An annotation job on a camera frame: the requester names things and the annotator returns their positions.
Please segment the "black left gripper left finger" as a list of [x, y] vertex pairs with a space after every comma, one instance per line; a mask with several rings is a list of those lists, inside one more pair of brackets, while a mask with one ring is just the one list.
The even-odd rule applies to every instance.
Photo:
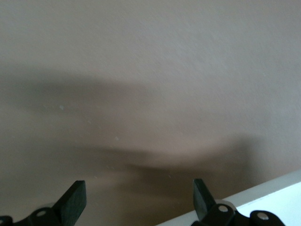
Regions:
[[1, 216], [2, 226], [73, 226], [87, 204], [86, 183], [75, 181], [52, 207], [35, 210], [26, 218], [14, 222], [11, 216]]

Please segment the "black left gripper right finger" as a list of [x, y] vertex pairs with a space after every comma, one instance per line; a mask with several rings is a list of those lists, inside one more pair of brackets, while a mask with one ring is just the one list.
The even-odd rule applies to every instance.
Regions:
[[271, 212], [254, 210], [246, 217], [231, 202], [215, 200], [200, 178], [193, 180], [193, 205], [198, 217], [193, 226], [284, 226]]

